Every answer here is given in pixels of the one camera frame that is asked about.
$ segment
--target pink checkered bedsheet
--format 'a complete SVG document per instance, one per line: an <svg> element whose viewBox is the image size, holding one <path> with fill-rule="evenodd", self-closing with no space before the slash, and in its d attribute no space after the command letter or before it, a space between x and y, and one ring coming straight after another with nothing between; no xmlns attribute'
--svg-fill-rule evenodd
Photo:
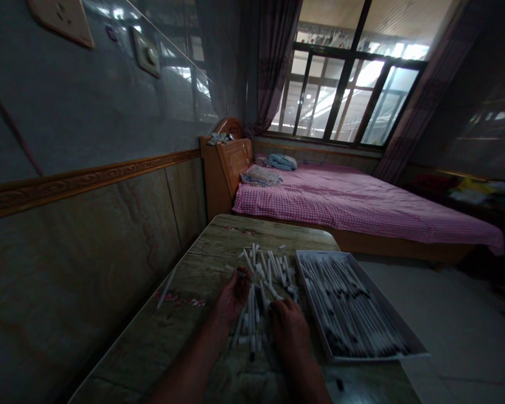
<svg viewBox="0 0 505 404"><path fill-rule="evenodd" d="M497 227L345 166L275 168L282 185L241 183L233 210L427 244L484 244L504 254Z"/></svg>

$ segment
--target white tray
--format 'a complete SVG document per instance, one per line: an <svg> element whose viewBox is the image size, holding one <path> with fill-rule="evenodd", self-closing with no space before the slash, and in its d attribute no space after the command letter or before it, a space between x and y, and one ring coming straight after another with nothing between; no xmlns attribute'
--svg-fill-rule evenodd
<svg viewBox="0 0 505 404"><path fill-rule="evenodd" d="M387 357L381 357L381 358L355 358L355 357L343 357L343 356L333 356L331 352L331 348L329 347L329 344L327 342L327 338L325 336L324 329L322 328L321 322L319 321L319 316L317 309L313 303L313 300L310 296L310 291L307 288L307 284L304 281L305 277L303 275L303 270L301 269L301 264L300 264L300 258L303 256L326 256L330 257L333 259L346 259L347 262L352 266L352 269L354 270L355 274L359 278L359 280L363 283L364 286L367 287L369 292L374 295L376 298L376 301L378 304L381 306L381 308L384 310L384 312L389 316L391 319L392 323L394 326L400 331L404 339L406 340L406 343L410 347L411 353L409 355L396 355L396 356L387 356ZM384 296L382 291L376 286L376 284L372 281L372 279L369 278L369 276L366 274L365 270L362 269L361 265L356 261L353 255L351 255L349 252L334 252L334 251L306 251L306 250L297 250L296 251L296 262L297 262L297 269L299 271L300 275L300 283L305 290L305 293L307 295L307 300L309 301L309 306L312 308L313 316L314 316L314 321L316 322L316 327L318 329L318 333L320 334L320 340L322 341L322 346L324 348L325 355L327 357L327 360L329 363L340 363L340 362L385 362L385 361L394 361L394 360L399 360L399 359L405 359L405 358L412 358L412 357L425 357L425 356L430 356L430 353L426 350L426 348L423 346L421 341L417 338L415 333L411 330L411 328L406 324L406 322L400 317L400 314L398 314L397 310L393 307L391 302Z"/></svg>

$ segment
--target purple curtain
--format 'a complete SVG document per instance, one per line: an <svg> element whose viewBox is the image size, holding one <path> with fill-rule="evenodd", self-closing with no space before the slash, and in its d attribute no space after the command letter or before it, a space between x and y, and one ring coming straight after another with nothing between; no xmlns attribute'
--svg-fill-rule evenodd
<svg viewBox="0 0 505 404"><path fill-rule="evenodd" d="M260 2L258 116L255 123L244 129L249 138L267 130L277 113L302 3L303 0Z"/></svg>
<svg viewBox="0 0 505 404"><path fill-rule="evenodd" d="M456 11L404 111L373 176L394 183L462 61L484 27L491 0L469 0Z"/></svg>

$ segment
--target tiled floor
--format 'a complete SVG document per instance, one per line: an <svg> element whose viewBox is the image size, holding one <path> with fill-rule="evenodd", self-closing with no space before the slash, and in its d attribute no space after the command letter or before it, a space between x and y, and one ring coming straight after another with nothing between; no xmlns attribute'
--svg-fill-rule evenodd
<svg viewBox="0 0 505 404"><path fill-rule="evenodd" d="M483 282L421 261L356 258L432 354L402 363L423 403L505 403L503 303Z"/></svg>

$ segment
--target electrical outlet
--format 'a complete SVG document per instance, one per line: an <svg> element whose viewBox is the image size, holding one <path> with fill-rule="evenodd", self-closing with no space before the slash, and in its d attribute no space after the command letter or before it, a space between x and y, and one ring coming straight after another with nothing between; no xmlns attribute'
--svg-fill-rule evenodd
<svg viewBox="0 0 505 404"><path fill-rule="evenodd" d="M88 48L95 48L81 0L27 0L36 20Z"/></svg>
<svg viewBox="0 0 505 404"><path fill-rule="evenodd" d="M142 70L159 78L161 76L159 67L159 53L155 45L136 29L131 28L133 40L135 42L136 60Z"/></svg>

